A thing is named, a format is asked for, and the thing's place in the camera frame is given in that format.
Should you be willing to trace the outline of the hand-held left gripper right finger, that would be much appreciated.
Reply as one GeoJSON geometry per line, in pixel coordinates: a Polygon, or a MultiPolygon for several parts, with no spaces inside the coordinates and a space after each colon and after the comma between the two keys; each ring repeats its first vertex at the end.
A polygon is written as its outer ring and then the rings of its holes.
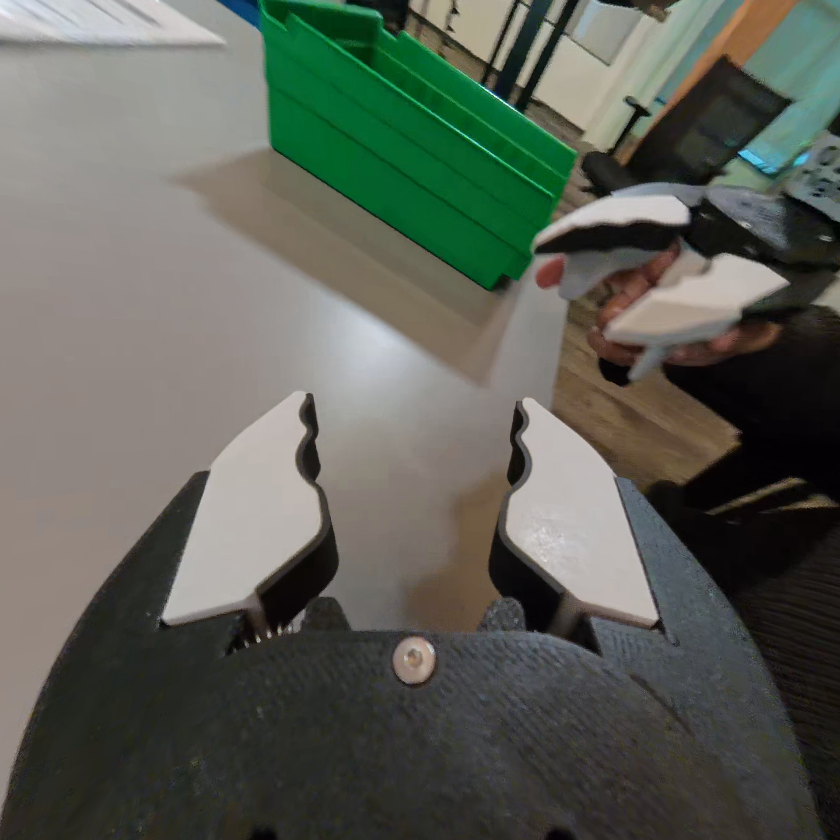
{"type": "Polygon", "coordinates": [[[515,405],[510,445],[489,576],[520,606],[525,629],[572,638],[592,618],[657,629],[658,606],[613,469],[531,397],[515,405]]]}

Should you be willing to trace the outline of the dark corduroy pants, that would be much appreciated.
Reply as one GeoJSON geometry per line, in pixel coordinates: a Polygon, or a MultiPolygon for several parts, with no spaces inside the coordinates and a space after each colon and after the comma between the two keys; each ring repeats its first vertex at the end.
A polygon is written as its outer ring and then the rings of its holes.
{"type": "Polygon", "coordinates": [[[838,599],[838,506],[711,515],[671,481],[646,498],[734,602],[838,599]]]}

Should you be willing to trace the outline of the person's right hand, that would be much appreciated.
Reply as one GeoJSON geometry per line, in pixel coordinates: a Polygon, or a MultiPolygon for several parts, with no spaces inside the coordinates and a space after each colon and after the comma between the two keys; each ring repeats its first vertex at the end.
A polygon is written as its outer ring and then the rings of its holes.
{"type": "MultiPolygon", "coordinates": [[[[636,363],[644,350],[638,346],[607,340],[604,329],[637,299],[654,288],[677,256],[678,249],[673,247],[640,268],[618,271],[605,279],[608,298],[596,315],[595,326],[587,335],[588,344],[600,360],[626,368],[636,363]]],[[[706,343],[681,345],[675,348],[666,363],[707,367],[740,355],[762,352],[779,341],[783,330],[784,326],[777,322],[748,322],[706,343]]]]}

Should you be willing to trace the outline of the wooden table dark frame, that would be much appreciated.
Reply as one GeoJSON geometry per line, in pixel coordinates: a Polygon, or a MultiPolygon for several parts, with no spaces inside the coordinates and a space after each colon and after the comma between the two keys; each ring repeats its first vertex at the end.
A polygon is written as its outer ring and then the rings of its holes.
{"type": "Polygon", "coordinates": [[[515,91],[518,84],[519,76],[524,68],[529,54],[532,52],[533,45],[542,26],[550,26],[550,34],[545,41],[537,62],[535,63],[531,74],[524,86],[521,87],[516,101],[512,107],[520,113],[525,113],[533,94],[541,81],[541,78],[549,66],[553,57],[554,51],[560,44],[565,31],[576,12],[581,1],[565,1],[562,3],[560,12],[554,21],[549,19],[549,12],[553,5],[552,1],[512,1],[508,7],[507,16],[500,28],[490,57],[485,64],[482,77],[479,84],[483,87],[487,86],[490,80],[491,72],[494,71],[496,59],[499,56],[503,42],[508,35],[508,31],[513,22],[519,7],[527,8],[526,16],[523,19],[521,26],[514,38],[512,47],[510,48],[507,57],[503,63],[502,69],[497,73],[496,80],[491,88],[492,93],[498,99],[504,102],[510,101],[511,94],[515,91]]]}

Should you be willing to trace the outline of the person's right forearm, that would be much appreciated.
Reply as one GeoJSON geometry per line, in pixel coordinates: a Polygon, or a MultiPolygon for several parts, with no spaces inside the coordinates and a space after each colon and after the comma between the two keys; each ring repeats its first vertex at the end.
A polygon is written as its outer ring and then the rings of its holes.
{"type": "Polygon", "coordinates": [[[705,366],[668,364],[668,380],[778,456],[789,477],[838,501],[839,316],[810,306],[765,349],[705,366]]]}

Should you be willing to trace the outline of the black swivel chair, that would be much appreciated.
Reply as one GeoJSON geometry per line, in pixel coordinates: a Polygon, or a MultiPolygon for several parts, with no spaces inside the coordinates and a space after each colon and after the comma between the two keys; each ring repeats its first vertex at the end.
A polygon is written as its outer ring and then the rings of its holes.
{"type": "Polygon", "coordinates": [[[706,186],[793,102],[720,56],[626,162],[606,152],[586,154],[584,191],[600,198],[654,182],[706,186]]]}

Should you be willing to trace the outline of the white desk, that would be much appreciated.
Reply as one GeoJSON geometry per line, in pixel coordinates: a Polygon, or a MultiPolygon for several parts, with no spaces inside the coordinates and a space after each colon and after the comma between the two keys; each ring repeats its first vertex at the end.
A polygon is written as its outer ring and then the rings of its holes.
{"type": "Polygon", "coordinates": [[[566,307],[486,291],[274,152],[262,38],[2,48],[2,795],[90,599],[197,471],[295,391],[354,628],[472,631],[516,401],[566,307]]]}

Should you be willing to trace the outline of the green plastic bin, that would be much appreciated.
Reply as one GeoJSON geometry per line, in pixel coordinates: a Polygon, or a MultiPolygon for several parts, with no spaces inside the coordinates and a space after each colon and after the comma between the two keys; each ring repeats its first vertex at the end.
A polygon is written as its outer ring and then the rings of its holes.
{"type": "Polygon", "coordinates": [[[259,16],[272,148],[478,286],[518,280],[577,153],[373,9],[259,16]]]}

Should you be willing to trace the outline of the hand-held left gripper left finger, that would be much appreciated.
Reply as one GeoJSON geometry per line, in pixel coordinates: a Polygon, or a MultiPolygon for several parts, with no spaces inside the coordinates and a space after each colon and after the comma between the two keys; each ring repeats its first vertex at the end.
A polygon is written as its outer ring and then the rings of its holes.
{"type": "Polygon", "coordinates": [[[215,458],[161,620],[242,613],[256,636],[287,627],[332,582],[339,552],[318,483],[313,395],[291,393],[215,458]]]}

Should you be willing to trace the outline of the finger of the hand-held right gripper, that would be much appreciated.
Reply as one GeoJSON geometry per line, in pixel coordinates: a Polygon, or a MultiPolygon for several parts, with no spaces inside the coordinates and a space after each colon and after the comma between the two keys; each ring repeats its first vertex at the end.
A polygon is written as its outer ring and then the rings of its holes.
{"type": "Polygon", "coordinates": [[[536,256],[572,256],[635,249],[667,250],[691,223],[691,211],[670,195],[607,196],[583,205],[540,231],[536,256]]]}
{"type": "Polygon", "coordinates": [[[672,346],[715,338],[753,304],[789,286],[768,266],[720,255],[674,282],[659,285],[604,327],[612,342],[672,346]]]}

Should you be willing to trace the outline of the plastic sleeve document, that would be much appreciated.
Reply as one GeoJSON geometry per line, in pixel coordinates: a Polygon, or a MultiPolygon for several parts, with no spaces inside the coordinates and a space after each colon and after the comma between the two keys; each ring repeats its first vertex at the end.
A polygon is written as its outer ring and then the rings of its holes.
{"type": "Polygon", "coordinates": [[[159,1],[2,1],[1,42],[20,46],[226,45],[221,36],[159,1]]]}

